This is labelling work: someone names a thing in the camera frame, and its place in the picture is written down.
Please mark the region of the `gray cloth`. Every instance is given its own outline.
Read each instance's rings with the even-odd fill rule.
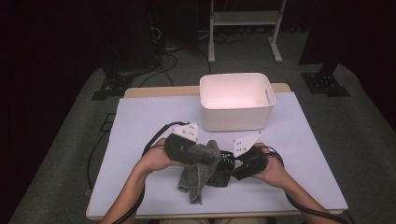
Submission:
[[[200,158],[205,164],[195,163],[186,166],[181,173],[177,188],[190,193],[190,203],[202,204],[201,191],[210,176],[215,173],[216,166],[221,160],[221,153],[215,140],[210,140],[207,145],[197,144],[186,150],[194,158]]]

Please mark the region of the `dark background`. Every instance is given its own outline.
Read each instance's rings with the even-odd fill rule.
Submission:
[[[89,1],[0,3],[0,223],[12,216],[93,71],[114,63],[143,67],[152,64],[136,61],[141,57],[134,56],[142,49],[134,49],[134,43],[122,45],[117,17],[106,10],[108,1],[96,3],[99,5]],[[199,27],[205,29],[209,1],[195,3],[200,8]],[[235,10],[276,6],[275,0],[265,6],[260,0],[244,3]],[[222,10],[224,5],[217,1],[216,6]],[[396,102],[392,64],[396,58],[395,9],[392,1],[295,0],[287,3],[281,26],[284,31],[297,32],[311,28],[301,63],[323,63],[328,55],[337,55],[340,63],[356,74],[394,129],[396,111],[391,105]],[[135,35],[134,41],[145,42],[139,39],[141,36]],[[149,45],[147,48],[145,52],[155,50]],[[149,60],[152,54],[145,56]]]

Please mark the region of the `floor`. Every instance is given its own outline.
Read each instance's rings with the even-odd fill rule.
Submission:
[[[320,64],[299,65],[307,32],[281,32],[278,37],[283,63],[276,63],[267,37],[270,33],[235,35],[234,43],[215,45],[216,62],[205,58],[207,44],[171,53],[177,65],[168,71],[175,86],[198,85],[209,74],[259,72],[271,82],[288,83],[295,92],[315,137],[337,180],[349,213],[356,223],[394,223],[396,220],[396,133],[389,127],[356,76],[338,65],[334,76],[349,97],[311,94],[301,73],[317,72]],[[177,47],[176,42],[168,48]],[[163,68],[176,64],[163,57]],[[146,74],[134,79],[139,87]],[[87,166],[94,184],[106,152],[108,134],[101,132],[106,116],[116,113],[120,97],[93,101],[105,74],[95,71],[87,81],[54,139],[34,181],[10,223],[94,223],[85,216],[90,201]],[[143,83],[169,86],[164,74]],[[92,149],[91,163],[88,163]],[[300,216],[278,217],[277,223],[301,223]]]

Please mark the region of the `storage box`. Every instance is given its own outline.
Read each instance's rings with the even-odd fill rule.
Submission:
[[[204,76],[200,96],[209,132],[262,129],[276,102],[267,76],[260,73]]]

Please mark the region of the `human hand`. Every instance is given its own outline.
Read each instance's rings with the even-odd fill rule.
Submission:
[[[270,153],[270,150],[264,143],[256,143],[254,146],[261,148],[263,153]],[[266,156],[266,158],[268,163],[265,169],[253,177],[281,189],[286,188],[290,182],[294,181],[278,158],[274,156]]]
[[[135,168],[141,169],[147,175],[153,171],[160,171],[168,166],[179,165],[184,163],[172,161],[164,150],[165,138],[161,138],[154,146],[137,162]]]

